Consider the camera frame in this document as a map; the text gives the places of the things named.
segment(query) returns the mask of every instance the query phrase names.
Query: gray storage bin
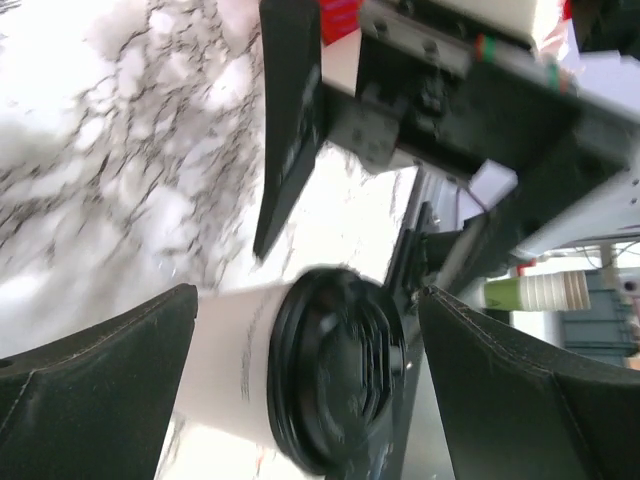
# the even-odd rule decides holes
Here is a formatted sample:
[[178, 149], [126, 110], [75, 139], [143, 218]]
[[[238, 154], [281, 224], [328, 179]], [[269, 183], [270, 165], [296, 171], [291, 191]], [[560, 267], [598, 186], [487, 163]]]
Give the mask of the gray storage bin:
[[604, 286], [600, 272], [587, 272], [590, 310], [559, 312], [561, 345], [565, 349], [613, 365], [638, 352], [628, 322], [630, 306], [621, 302], [615, 289]]

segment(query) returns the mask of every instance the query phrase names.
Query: stacked paper cups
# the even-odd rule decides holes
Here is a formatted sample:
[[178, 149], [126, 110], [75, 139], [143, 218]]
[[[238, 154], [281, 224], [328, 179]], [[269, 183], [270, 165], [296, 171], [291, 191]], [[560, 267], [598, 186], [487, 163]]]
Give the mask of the stacked paper cups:
[[510, 311], [568, 311], [591, 308], [584, 271], [508, 278], [484, 284], [477, 302], [482, 308]]

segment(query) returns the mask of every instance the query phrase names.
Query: paper cup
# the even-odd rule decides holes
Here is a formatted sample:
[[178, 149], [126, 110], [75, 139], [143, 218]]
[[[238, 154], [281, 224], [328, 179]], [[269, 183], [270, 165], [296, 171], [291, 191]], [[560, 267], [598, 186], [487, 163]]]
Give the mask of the paper cup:
[[591, 307], [585, 272], [529, 275], [484, 285], [486, 308], [510, 311], [568, 311]]
[[267, 405], [273, 323], [291, 285], [270, 285], [200, 302], [175, 409], [277, 449]]
[[404, 352], [390, 294], [344, 269], [314, 269], [202, 300], [175, 409], [326, 475], [390, 415]]

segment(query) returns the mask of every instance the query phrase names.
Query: red object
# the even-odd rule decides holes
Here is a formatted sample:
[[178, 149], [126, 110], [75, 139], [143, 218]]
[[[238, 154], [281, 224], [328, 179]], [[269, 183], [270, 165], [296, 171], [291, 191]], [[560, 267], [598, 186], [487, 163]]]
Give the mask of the red object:
[[571, 20], [571, 0], [565, 0], [562, 6], [562, 20], [565, 22]]
[[516, 267], [516, 273], [519, 277], [522, 277], [524, 275], [525, 268], [535, 267], [535, 266], [536, 266], [536, 259], [534, 258], [529, 263], [523, 263], [522, 265], [518, 265]]
[[331, 45], [358, 29], [362, 0], [318, 0], [322, 9], [322, 41]]

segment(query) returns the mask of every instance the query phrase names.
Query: white marble countertop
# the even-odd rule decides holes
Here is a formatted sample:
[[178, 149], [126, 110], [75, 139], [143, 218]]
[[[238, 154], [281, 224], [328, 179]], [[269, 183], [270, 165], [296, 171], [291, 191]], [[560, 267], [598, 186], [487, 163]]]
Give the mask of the white marble countertop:
[[[0, 15], [0, 358], [178, 282], [219, 294], [314, 263], [383, 277], [414, 172], [371, 178], [333, 147], [267, 262], [251, 255], [261, 61], [256, 0]], [[167, 438], [162, 478], [256, 478], [255, 445], [179, 419]], [[260, 478], [300, 478], [271, 458]]]

